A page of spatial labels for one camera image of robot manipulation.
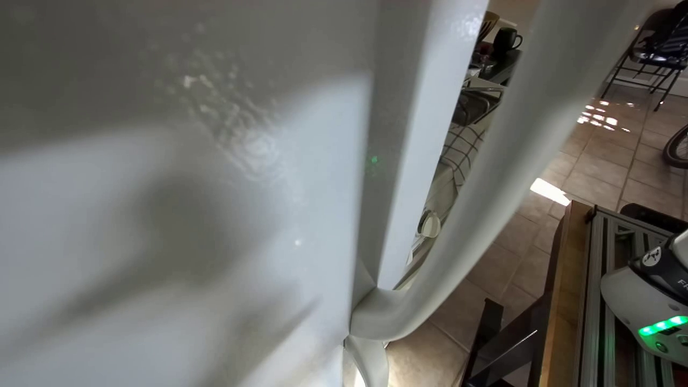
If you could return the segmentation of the white franka robot arm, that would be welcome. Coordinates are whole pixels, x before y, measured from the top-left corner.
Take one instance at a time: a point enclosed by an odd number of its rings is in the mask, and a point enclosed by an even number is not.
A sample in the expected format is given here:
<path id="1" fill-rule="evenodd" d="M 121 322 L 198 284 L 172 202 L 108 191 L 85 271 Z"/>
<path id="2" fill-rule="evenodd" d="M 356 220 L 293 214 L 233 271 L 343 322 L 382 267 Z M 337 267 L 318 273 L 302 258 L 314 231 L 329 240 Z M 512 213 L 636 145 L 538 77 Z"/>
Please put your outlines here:
<path id="1" fill-rule="evenodd" d="M 642 348 L 688 367 L 688 229 L 604 274 L 601 290 Z"/>

